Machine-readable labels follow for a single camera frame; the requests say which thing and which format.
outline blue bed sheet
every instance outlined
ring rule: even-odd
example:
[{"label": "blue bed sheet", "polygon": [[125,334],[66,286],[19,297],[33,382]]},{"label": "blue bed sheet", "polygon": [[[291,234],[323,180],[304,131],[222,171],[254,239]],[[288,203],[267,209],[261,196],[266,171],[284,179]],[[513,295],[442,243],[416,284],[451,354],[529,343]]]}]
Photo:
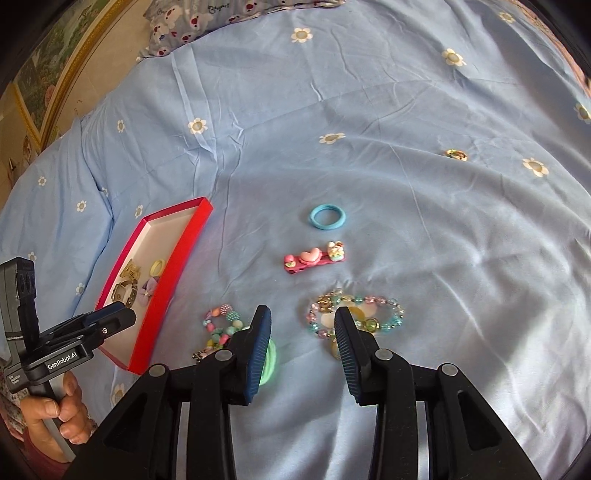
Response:
[{"label": "blue bed sheet", "polygon": [[[355,405],[305,327],[307,303],[333,287],[398,298],[407,318],[380,345],[460,366],[557,479],[591,423],[586,108],[568,62],[510,2],[278,12],[137,65],[18,182],[0,261],[33,253],[47,327],[93,308],[142,216],[206,196],[215,210],[153,361],[190,364],[212,306],[248,318],[269,305],[277,373],[232,409],[241,479],[366,478],[375,409]],[[344,208],[343,228],[307,224],[321,203]],[[285,254],[329,240],[346,262],[283,271]],[[101,356],[76,373],[99,420],[132,381]]]}]

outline pink heart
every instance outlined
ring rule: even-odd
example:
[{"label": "pink heart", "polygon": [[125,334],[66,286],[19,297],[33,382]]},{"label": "pink heart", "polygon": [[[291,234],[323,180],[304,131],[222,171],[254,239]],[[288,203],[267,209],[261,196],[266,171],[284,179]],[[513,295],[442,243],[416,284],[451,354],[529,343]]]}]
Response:
[{"label": "pink heart", "polygon": [[318,260],[320,260],[321,255],[322,252],[320,251],[320,248],[314,247],[309,252],[300,253],[300,258],[303,262],[306,263],[316,263]]}]

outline red box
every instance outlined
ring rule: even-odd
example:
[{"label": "red box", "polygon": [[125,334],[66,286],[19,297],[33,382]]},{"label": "red box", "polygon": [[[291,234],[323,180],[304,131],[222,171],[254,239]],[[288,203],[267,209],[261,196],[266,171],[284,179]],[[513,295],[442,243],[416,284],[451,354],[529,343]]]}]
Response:
[{"label": "red box", "polygon": [[135,325],[107,338],[100,347],[117,366],[138,375],[149,367],[178,279],[212,210],[204,197],[188,200],[144,217],[135,228],[111,270],[96,308],[112,303],[111,293],[124,280],[119,275],[130,259],[140,267],[138,289],[149,279],[154,261],[162,259],[166,265],[148,306],[141,306],[137,299],[132,305],[137,315]]}]

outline silver bolt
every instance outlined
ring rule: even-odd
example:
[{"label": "silver bolt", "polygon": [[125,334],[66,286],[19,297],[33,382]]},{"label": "silver bolt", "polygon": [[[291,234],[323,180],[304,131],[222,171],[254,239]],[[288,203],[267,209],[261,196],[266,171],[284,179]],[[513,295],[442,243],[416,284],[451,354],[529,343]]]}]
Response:
[{"label": "silver bolt", "polygon": [[457,367],[453,364],[443,364],[441,366],[441,371],[448,377],[455,377],[457,375]]},{"label": "silver bolt", "polygon": [[391,360],[394,354],[387,348],[381,348],[375,352],[375,357],[378,360]]},{"label": "silver bolt", "polygon": [[216,360],[220,362],[226,362],[232,358],[232,352],[230,350],[218,350],[216,352]]},{"label": "silver bolt", "polygon": [[150,370],[148,370],[148,373],[150,374],[151,377],[161,377],[162,375],[164,375],[164,373],[166,372],[166,368],[164,368],[164,365],[152,365],[150,367]]}]

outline pillow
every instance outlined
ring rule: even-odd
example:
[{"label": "pillow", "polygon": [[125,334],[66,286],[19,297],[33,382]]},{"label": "pillow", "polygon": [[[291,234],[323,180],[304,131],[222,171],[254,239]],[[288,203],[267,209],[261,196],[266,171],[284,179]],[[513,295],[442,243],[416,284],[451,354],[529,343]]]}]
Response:
[{"label": "pillow", "polygon": [[152,36],[144,57],[162,57],[224,25],[279,10],[338,7],[345,0],[152,0],[144,13]]}]

